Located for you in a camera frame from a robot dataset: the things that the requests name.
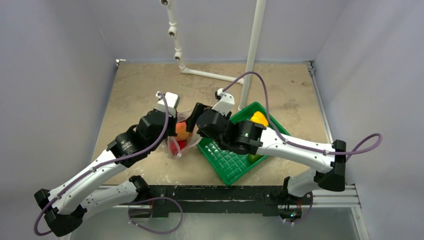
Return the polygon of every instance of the gray wall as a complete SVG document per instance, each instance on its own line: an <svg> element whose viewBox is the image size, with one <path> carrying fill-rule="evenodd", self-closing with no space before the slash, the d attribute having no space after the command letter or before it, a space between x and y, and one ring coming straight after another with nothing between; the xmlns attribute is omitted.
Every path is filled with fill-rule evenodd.
<svg viewBox="0 0 424 240"><path fill-rule="evenodd" d="M335 138L384 136L347 164L373 240L424 235L423 13L421 0L351 1L316 58Z"/></svg>
<svg viewBox="0 0 424 240"><path fill-rule="evenodd" d="M91 159L116 62L88 9L83 0L0 3L2 240L35 239L33 194Z"/></svg>
<svg viewBox="0 0 424 240"><path fill-rule="evenodd" d="M172 61L167 10L160 0L88 0L113 54L131 61ZM256 0L176 0L188 61L245 61ZM259 61L317 57L348 0L268 0Z"/></svg>

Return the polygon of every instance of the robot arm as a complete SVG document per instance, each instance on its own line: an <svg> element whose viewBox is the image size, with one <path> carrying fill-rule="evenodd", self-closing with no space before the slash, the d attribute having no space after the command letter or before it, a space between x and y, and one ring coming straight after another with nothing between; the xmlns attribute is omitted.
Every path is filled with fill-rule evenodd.
<svg viewBox="0 0 424 240"><path fill-rule="evenodd" d="M215 93L219 102L214 106L197 103L187 122L187 131L198 127L201 137L214 139L222 150L236 154L259 154L284 158L310 167L310 169L284 181L283 192L286 196L301 198L306 193L319 188L342 192L345 190L345 155L328 155L301 149L287 144L292 143L319 148L328 152L345 152L346 143L336 140L333 144L316 143L284 135L282 141L276 131L262 124L248 120L232 123L231 112L234 98L228 92L219 89Z"/></svg>
<svg viewBox="0 0 424 240"><path fill-rule="evenodd" d="M137 125L116 136L107 148L90 165L73 178L52 189L40 189L34 194L37 204L45 209L44 219L58 237L75 230L83 219L122 203L135 200L144 180L133 179L117 188L94 192L105 181L146 158L156 150L161 141L168 136L176 136L177 106L179 96L167 92L168 113L165 113L164 100L160 98L157 107L143 116ZM167 118L166 131L161 135Z"/></svg>
<svg viewBox="0 0 424 240"><path fill-rule="evenodd" d="M74 231L83 220L105 209L136 199L148 199L146 193L149 192L149 186L140 176L133 176L129 181L107 190L96 189L109 178L146 158L166 137L176 136L179 97L167 92L165 98L169 108L166 132L152 149L141 153L158 139L164 128L166 116L163 99L157 103L156 109L140 119L138 125L119 134L95 161L72 179L50 191L41 189L34 195L41 209L50 204L44 212L44 219L56 236L61 237ZM215 98L219 101L214 106L202 103L195 105L191 116L186 120L188 132L192 132L197 126L197 133L201 137L214 139L223 150L241 155L275 156L311 167L298 176L287 177L278 198L296 199L318 188L344 190L346 156L324 155L288 145L273 129L248 120L232 123L230 116L235 105L234 97L221 88L215 93ZM318 146L329 152L346 150L344 142L338 140L333 144L324 144L286 135L284 137L293 143Z"/></svg>

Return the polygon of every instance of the green basket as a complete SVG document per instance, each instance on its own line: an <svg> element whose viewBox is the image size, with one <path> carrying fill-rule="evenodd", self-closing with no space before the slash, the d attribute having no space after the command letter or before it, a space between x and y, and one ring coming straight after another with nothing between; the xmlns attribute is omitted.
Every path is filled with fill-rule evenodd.
<svg viewBox="0 0 424 240"><path fill-rule="evenodd" d="M259 104L259 102L253 102L232 116L230 120L233 123L250 120L253 114L257 111L263 113L265 116L267 115L265 108ZM270 118L280 133L289 135L289 133L273 118L273 116L270 116ZM199 144L197 144L197 147L226 185L233 184L244 174L258 165L262 160L268 157L265 155L259 158L255 163L251 164L248 160L248 155L238 155L231 151L221 150L210 138L203 138Z"/></svg>

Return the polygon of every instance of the tan tabletop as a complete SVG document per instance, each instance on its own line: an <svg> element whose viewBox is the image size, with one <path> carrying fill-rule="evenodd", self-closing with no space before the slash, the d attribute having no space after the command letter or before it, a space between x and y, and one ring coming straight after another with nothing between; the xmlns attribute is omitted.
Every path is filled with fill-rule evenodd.
<svg viewBox="0 0 424 240"><path fill-rule="evenodd" d="M245 64L189 64L189 68L237 77ZM326 132L314 87L306 65L256 64L254 71L264 78L271 115L294 137L326 143ZM215 91L229 82L179 72L176 64L122 63L116 73L103 123L94 151L94 159L129 126L156 107L157 91L181 97L179 112L190 111L196 102L213 106ZM242 86L228 90L235 97L237 112ZM252 77L247 104L265 106L259 79ZM287 176L296 176L308 167L277 157L268 157L234 185L282 185ZM179 159L169 159L162 147L105 184L118 185L133 175L141 175L150 185L224 185L197 147Z"/></svg>

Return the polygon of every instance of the white pipe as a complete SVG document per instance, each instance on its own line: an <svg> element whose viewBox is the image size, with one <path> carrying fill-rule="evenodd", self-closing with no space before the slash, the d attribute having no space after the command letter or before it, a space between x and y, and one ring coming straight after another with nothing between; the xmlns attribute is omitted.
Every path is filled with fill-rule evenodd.
<svg viewBox="0 0 424 240"><path fill-rule="evenodd" d="M255 63L256 50L258 48L259 36L261 33L262 20L264 19L265 5L267 0L256 0L256 9L254 10L253 27L250 36L249 52L247 54L246 72L253 70ZM242 110L246 107L246 100L248 98L249 87L251 85L252 75L246 75L244 77L243 88L241 90L240 104L238 110Z"/></svg>
<svg viewBox="0 0 424 240"><path fill-rule="evenodd" d="M169 18L168 36L173 38L173 41L175 44L175 54L173 58L179 63L179 71L183 74L194 74L194 75L199 75L203 77L224 80L228 82L234 81L236 78L232 76L224 76L224 75L219 75L219 74L205 72L205 71L198 71L198 70L193 70L186 67L186 65L184 64L184 59L183 59L184 57L183 49L181 48L180 37L178 34L177 20L174 14L174 0L160 0L160 3L166 7L168 12L168 18ZM244 82L243 78L237 81L237 83L239 84L243 84L243 82Z"/></svg>
<svg viewBox="0 0 424 240"><path fill-rule="evenodd" d="M178 34L177 20L174 14L174 1L173 0L160 0L160 3L166 7L169 18L168 36L173 38L175 45L175 54L173 58L178 62L179 71L183 72L186 69L183 58L183 49L181 48L180 37Z"/></svg>
<svg viewBox="0 0 424 240"><path fill-rule="evenodd" d="M188 67L185 68L185 71L183 73L199 75L199 76L203 76L203 77L207 77L207 78L219 79L219 80L224 80L224 81L228 81L228 82L232 82L236 79L235 77L232 77L232 76L224 76L224 75L210 73L210 72L206 72L206 71L194 70L194 69L190 69ZM244 79L242 78L242 79L238 80L237 83L243 84Z"/></svg>

